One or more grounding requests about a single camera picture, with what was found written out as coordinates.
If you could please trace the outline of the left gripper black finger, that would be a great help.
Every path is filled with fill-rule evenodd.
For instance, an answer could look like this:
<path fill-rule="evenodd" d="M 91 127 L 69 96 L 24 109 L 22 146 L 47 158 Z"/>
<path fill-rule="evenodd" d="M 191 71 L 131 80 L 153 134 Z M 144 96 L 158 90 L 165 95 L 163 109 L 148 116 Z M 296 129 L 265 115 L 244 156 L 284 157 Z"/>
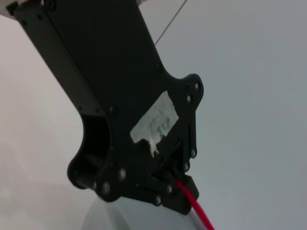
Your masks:
<path fill-rule="evenodd" d="M 163 206 L 180 214 L 187 214 L 191 205 L 172 176 L 166 180 L 150 176 L 136 178 L 136 198 L 154 206 Z"/>
<path fill-rule="evenodd" d="M 192 177 L 187 175 L 190 160 L 197 156 L 196 110 L 188 107 L 180 109 L 177 114 L 179 119 L 170 132 L 175 137 L 175 146 L 167 160 L 167 171 L 171 175 L 172 185 L 172 192 L 167 195 L 167 201 L 187 203 L 188 200 L 177 181 L 181 182 L 195 199 L 199 197 L 199 191 Z"/>

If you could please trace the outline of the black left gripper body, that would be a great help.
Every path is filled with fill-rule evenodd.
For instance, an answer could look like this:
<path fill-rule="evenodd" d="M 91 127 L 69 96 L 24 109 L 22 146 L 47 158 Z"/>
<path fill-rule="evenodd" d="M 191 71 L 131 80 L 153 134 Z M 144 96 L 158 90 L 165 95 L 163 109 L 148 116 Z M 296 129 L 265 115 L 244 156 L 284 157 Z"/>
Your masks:
<path fill-rule="evenodd" d="M 13 0 L 23 28 L 77 109 L 81 146 L 67 174 L 102 200 L 136 198 L 136 178 L 166 180 L 170 134 L 184 108 L 203 99 L 198 74 L 164 67 L 137 0 Z"/>

